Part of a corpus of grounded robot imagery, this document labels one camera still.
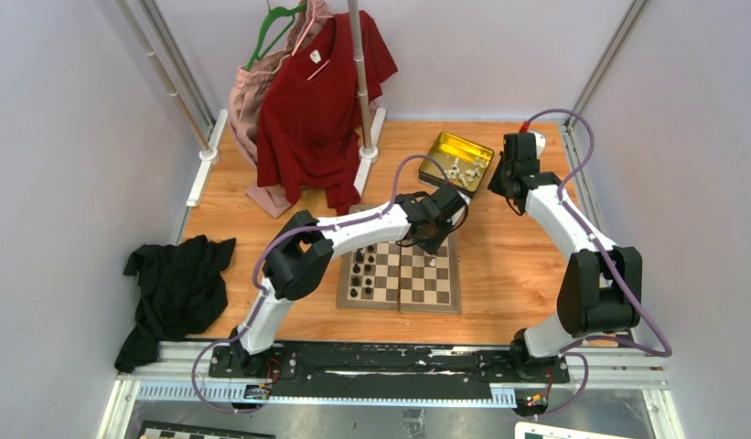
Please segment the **yellow metal tin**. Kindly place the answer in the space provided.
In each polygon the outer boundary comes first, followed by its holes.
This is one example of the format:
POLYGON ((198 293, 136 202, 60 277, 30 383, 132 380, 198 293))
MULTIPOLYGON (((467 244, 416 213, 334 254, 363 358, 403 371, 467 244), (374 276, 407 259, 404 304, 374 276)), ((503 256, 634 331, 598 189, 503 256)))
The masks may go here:
POLYGON ((483 186, 484 175, 494 158, 494 151, 448 131, 442 131, 419 166, 418 180, 430 187, 439 187, 445 176, 467 197, 473 198, 483 186))

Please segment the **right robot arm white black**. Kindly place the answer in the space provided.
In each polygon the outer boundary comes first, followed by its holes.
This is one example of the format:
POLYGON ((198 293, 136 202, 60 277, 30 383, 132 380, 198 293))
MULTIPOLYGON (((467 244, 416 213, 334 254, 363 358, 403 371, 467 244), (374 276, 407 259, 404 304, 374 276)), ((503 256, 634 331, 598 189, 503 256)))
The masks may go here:
POLYGON ((632 303, 641 298, 641 254, 616 245, 588 223, 560 178, 541 170, 544 147, 541 134, 505 134, 488 185, 515 212, 536 220, 567 262, 555 313, 537 326, 519 330, 510 344, 511 373, 526 382, 556 365, 562 349, 571 343, 625 331, 641 319, 632 303))

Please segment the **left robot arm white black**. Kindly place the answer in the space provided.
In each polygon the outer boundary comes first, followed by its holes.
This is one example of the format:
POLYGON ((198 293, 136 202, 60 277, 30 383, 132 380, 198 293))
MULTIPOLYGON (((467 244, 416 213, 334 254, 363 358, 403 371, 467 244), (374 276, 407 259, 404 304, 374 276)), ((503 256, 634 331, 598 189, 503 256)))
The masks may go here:
POLYGON ((333 260, 381 242, 416 245, 436 254, 466 219, 470 203, 470 197, 455 186, 443 184, 430 194, 397 194, 384 204, 344 216, 296 213, 254 266, 256 299, 227 340, 232 366, 246 378, 265 371, 265 351, 273 345, 288 311, 315 292, 333 260))

